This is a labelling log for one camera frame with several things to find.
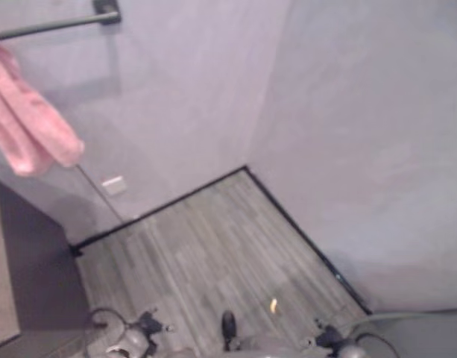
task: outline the wire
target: wire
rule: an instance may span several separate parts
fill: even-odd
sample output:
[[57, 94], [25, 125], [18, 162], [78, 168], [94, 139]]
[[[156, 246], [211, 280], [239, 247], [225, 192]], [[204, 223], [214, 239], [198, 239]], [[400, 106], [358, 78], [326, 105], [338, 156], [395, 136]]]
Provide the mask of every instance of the wire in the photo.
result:
[[383, 342], [385, 345], [387, 345], [391, 349], [392, 353], [395, 355], [396, 358], [400, 358], [399, 352], [397, 352], [395, 347], [387, 339], [384, 339], [381, 336], [378, 336], [376, 334], [373, 334], [373, 333], [362, 333], [362, 334], [359, 334], [356, 337], [355, 341], [356, 341], [357, 344], [359, 344], [359, 342], [362, 339], [365, 339], [365, 338], [375, 338], [375, 339]]
[[102, 313], [102, 312], [112, 313], [115, 317], [117, 317], [119, 319], [119, 321], [122, 322], [122, 324], [124, 325], [124, 331], [129, 326], [129, 324], [125, 320], [125, 318], [122, 317], [122, 315], [119, 312], [117, 312], [115, 309], [112, 309], [110, 307], [100, 307], [100, 308], [96, 308], [95, 310], [92, 310], [91, 312], [89, 312], [89, 315], [87, 316], [86, 322], [84, 324], [83, 336], [82, 336], [82, 340], [83, 340], [82, 346], [83, 346], [84, 358], [90, 358], [89, 351], [88, 351], [89, 343], [88, 343], [88, 338], [87, 338], [87, 329], [90, 327], [93, 327], [94, 323], [96, 323], [92, 320], [94, 318], [94, 316], [97, 313]]
[[402, 318], [428, 318], [436, 315], [455, 315], [457, 314], [457, 309], [453, 310], [442, 310], [442, 311], [430, 311], [430, 312], [395, 312], [395, 313], [374, 313], [373, 315], [368, 315], [364, 318], [359, 319], [358, 321], [350, 322], [340, 326], [339, 330], [344, 331], [349, 329], [351, 334], [357, 326], [362, 323], [372, 322], [372, 321], [383, 321], [386, 319], [402, 319]]

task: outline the gray wood-look floor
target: gray wood-look floor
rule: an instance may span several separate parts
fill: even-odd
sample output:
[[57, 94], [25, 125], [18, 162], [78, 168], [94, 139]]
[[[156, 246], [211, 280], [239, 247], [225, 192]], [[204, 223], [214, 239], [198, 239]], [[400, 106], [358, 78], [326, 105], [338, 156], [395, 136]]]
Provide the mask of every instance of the gray wood-look floor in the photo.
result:
[[364, 316], [244, 172], [83, 253], [78, 265], [92, 307], [113, 307], [127, 318], [158, 307], [156, 317], [176, 326], [156, 337], [160, 351], [219, 352], [227, 308], [240, 335], [270, 333], [295, 344], [318, 332], [314, 318], [341, 325]]

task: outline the black cable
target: black cable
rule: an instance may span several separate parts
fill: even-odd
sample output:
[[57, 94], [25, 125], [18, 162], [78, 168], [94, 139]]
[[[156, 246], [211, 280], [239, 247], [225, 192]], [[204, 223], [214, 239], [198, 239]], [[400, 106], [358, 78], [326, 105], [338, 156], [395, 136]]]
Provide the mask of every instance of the black cable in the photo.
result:
[[387, 339], [384, 339], [381, 336], [378, 336], [374, 333], [361, 333], [356, 337], [355, 341], [357, 344], [359, 344], [359, 342], [364, 338], [375, 338], [375, 339], [383, 342], [385, 345], [387, 345], [391, 349], [392, 353], [394, 353], [396, 358], [400, 358], [399, 352], [397, 352], [395, 347]]
[[83, 340], [83, 355], [84, 355], [84, 358], [90, 358], [90, 355], [89, 355], [89, 351], [88, 351], [88, 339], [87, 339], [87, 329], [88, 328], [91, 328], [91, 327], [94, 327], [94, 325], [105, 325], [106, 323], [105, 322], [94, 322], [92, 319], [94, 318], [94, 316], [97, 314], [97, 313], [102, 313], [102, 312], [109, 312], [109, 313], [112, 313], [115, 317], [117, 317], [121, 322], [122, 324], [124, 325], [124, 330], [127, 329], [127, 327], [129, 326], [128, 322], [125, 320], [124, 317], [122, 317], [122, 315], [117, 312], [116, 310], [110, 308], [110, 307], [100, 307], [100, 308], [96, 308], [95, 310], [92, 310], [91, 312], [89, 312], [89, 315], [87, 316], [87, 319], [86, 319], [86, 322], [84, 324], [84, 328], [83, 328], [83, 336], [82, 336], [82, 340]]

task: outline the light switch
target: light switch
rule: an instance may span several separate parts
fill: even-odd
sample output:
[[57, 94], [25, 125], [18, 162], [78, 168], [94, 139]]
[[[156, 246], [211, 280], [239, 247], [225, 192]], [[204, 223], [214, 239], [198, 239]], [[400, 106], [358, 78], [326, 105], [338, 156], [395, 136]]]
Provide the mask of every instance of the light switch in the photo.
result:
[[124, 177], [121, 175], [109, 180], [106, 180], [102, 183], [103, 188], [106, 190], [106, 193], [110, 196], [120, 194], [127, 190], [127, 184], [125, 183]]

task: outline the towel bar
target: towel bar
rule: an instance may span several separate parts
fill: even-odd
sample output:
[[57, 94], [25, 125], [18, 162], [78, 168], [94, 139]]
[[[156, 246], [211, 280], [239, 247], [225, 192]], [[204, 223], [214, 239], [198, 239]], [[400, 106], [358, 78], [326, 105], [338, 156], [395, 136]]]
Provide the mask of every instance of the towel bar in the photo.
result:
[[58, 30], [61, 28], [72, 28], [74, 26], [100, 23], [102, 25], [116, 24], [122, 21], [122, 16], [117, 0], [92, 0], [96, 15], [85, 16], [76, 19], [47, 22], [40, 25], [31, 25], [24, 28], [0, 32], [0, 40], [12, 39], [39, 32]]

